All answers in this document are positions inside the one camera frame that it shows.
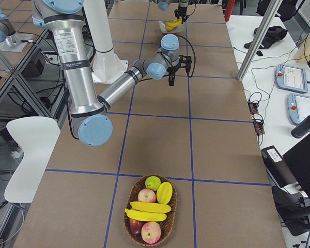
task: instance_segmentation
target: brown table surface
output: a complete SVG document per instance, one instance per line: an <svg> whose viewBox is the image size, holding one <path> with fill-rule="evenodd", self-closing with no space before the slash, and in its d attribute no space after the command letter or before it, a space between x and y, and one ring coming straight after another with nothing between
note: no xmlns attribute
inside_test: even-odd
<svg viewBox="0 0 310 248"><path fill-rule="evenodd" d="M0 0L0 8L5 14L17 32L34 33L40 35L43 32L42 28L36 27L32 23L32 3L31 1L19 0ZM27 52L32 47L32 44L27 44L22 52L3 52L11 62L13 67L16 67ZM0 63L0 75L3 77L0 80L0 90L6 83L6 79L10 77L10 73L5 71L5 68Z"/></svg>
<svg viewBox="0 0 310 248"><path fill-rule="evenodd" d="M115 2L116 54L130 63L153 56L158 20L173 19L176 7ZM174 87L137 85L110 109L106 144L74 140L66 121L14 247L138 247L124 208L134 182L150 174L167 177L179 198L159 247L286 247L221 7L197 5L182 35L194 45L195 77L181 70ZM187 49L181 39L180 53Z"/></svg>

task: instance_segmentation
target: fruit basket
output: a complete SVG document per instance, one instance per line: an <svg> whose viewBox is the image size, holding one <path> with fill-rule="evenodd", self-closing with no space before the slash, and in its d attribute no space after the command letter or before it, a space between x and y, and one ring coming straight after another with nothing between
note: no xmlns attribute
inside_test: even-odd
<svg viewBox="0 0 310 248"><path fill-rule="evenodd" d="M143 176L142 178L140 178L132 187L129 200L128 200L127 205L126 205L127 209L131 209L130 202L138 201L138 194L141 190L146 188L145 182L146 182L146 179L150 176L157 176L158 178L161 179L162 183L163 182L169 182L173 188L173 192L172 192L172 197L171 197L169 203L167 203L171 207L171 211L166 213L167 218L164 221L157 222L161 227L161 236L160 236L159 240L154 244L146 243L143 240L141 235L135 236L134 234L132 234L130 231L129 217L127 216L126 213L124 214L124 224L125 224L125 229L126 229L128 235L137 244L139 244L141 246L145 246L145 247L151 247L151 246L158 245L158 244L162 243L164 240L166 240L166 238L170 235L172 228L173 228L173 225L174 225L176 208L177 208L177 203L178 203L177 191L176 191L174 185L167 178L159 176L159 175L147 175L147 176Z"/></svg>

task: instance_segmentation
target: white chair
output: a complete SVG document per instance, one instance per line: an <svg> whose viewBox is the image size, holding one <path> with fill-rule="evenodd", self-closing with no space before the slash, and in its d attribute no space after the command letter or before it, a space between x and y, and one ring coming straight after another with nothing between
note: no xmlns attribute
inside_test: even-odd
<svg viewBox="0 0 310 248"><path fill-rule="evenodd" d="M23 149L24 157L8 182L5 199L12 204L31 203L60 129L54 119L41 116L12 120L7 123L7 129Z"/></svg>

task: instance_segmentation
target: red apple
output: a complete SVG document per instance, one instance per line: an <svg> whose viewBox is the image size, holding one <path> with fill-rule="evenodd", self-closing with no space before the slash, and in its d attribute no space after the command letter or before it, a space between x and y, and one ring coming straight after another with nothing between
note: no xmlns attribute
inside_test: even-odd
<svg viewBox="0 0 310 248"><path fill-rule="evenodd" d="M141 228L145 224L144 221L137 221L129 218L130 221L130 231L133 235L139 235L141 233Z"/></svg>
<svg viewBox="0 0 310 248"><path fill-rule="evenodd" d="M154 203L156 202L156 195L153 190L150 189L143 189L139 192L138 195L139 202L146 202L146 203Z"/></svg>
<svg viewBox="0 0 310 248"><path fill-rule="evenodd" d="M155 244L161 237L160 225L156 222L147 222L141 229L141 237L147 244Z"/></svg>

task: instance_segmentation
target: yellow banana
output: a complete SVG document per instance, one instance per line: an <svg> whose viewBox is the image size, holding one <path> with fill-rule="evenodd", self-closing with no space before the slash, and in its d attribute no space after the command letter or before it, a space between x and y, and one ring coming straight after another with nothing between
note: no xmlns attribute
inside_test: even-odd
<svg viewBox="0 0 310 248"><path fill-rule="evenodd" d="M166 21L165 23L165 29L167 31L171 31L175 27L178 27L182 23L182 18L175 19L174 21Z"/></svg>
<svg viewBox="0 0 310 248"><path fill-rule="evenodd" d="M165 213L149 213L127 208L125 209L125 213L129 218L137 221L156 222L156 221L164 221L166 219Z"/></svg>
<svg viewBox="0 0 310 248"><path fill-rule="evenodd" d="M135 210L152 212L152 213L168 213L171 207L167 204L161 203L145 203L142 201L133 201L130 203L131 207Z"/></svg>

